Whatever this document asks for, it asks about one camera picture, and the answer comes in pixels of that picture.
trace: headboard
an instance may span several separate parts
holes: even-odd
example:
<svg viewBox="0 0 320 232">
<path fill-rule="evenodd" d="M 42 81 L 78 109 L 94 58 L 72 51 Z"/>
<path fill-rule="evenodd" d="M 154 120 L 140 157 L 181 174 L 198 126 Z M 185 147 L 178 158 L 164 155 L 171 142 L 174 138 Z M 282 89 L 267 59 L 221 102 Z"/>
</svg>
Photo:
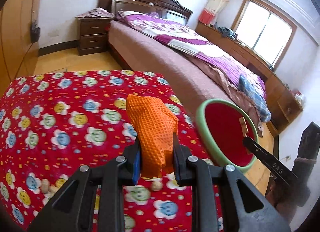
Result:
<svg viewBox="0 0 320 232">
<path fill-rule="evenodd" d="M 119 11 L 157 12 L 161 18 L 186 24 L 192 11 L 176 0 L 99 0 L 98 7 L 109 12 Z"/>
</svg>

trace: orange cloth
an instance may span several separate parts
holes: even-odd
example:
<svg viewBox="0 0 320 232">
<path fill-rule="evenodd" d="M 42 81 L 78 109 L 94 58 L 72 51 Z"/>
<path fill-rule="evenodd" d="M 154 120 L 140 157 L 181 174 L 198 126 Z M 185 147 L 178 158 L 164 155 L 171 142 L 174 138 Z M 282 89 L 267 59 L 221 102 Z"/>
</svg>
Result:
<svg viewBox="0 0 320 232">
<path fill-rule="evenodd" d="M 156 97 L 128 95 L 127 114 L 141 144 L 141 176 L 161 177 L 161 170 L 173 172 L 173 133 L 177 117 Z"/>
</svg>

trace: wooden floor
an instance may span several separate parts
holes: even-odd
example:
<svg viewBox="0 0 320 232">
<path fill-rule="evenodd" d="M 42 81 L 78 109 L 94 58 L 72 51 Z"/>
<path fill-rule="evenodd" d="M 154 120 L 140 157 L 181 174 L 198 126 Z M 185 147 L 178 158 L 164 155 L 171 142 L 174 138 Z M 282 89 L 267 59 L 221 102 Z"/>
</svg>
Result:
<svg viewBox="0 0 320 232">
<path fill-rule="evenodd" d="M 77 49 L 69 49 L 39 57 L 34 74 L 45 74 L 55 71 L 66 72 L 118 69 L 121 69 L 121 67 L 107 52 L 78 56 Z M 273 137 L 266 124 L 263 125 L 263 128 L 263 138 L 259 138 L 259 144 L 268 152 L 272 153 Z M 263 195 L 266 193 L 270 171 L 259 160 L 256 160 L 253 167 L 245 176 Z"/>
</svg>

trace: curtain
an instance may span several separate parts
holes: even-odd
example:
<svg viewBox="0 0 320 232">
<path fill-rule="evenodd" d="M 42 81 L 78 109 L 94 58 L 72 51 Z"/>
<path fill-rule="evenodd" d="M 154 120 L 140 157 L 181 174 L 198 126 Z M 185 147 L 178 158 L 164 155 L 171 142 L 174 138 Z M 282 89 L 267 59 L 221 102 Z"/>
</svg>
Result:
<svg viewBox="0 0 320 232">
<path fill-rule="evenodd" d="M 217 14 L 227 5 L 229 0 L 209 0 L 207 6 L 202 11 L 199 21 L 204 24 L 210 24 Z"/>
</svg>

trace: red tablecloth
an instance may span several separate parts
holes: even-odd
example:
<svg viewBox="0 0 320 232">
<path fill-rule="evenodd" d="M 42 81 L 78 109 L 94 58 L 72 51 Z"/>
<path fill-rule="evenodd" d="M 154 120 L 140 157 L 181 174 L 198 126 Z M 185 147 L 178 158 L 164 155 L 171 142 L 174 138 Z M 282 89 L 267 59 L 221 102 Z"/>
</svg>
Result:
<svg viewBox="0 0 320 232">
<path fill-rule="evenodd" d="M 21 77 L 0 100 L 1 203 L 16 223 L 26 229 L 51 198 L 40 191 L 43 179 L 61 187 L 81 164 L 103 165 L 134 142 L 128 94 L 160 98 L 179 119 L 180 143 L 210 162 L 190 118 L 159 74 L 123 70 Z M 178 187 L 173 173 L 163 175 L 159 192 L 149 190 L 152 182 L 143 179 L 124 187 L 127 232 L 191 230 L 191 188 Z M 95 214 L 98 209 L 99 196 Z"/>
</svg>

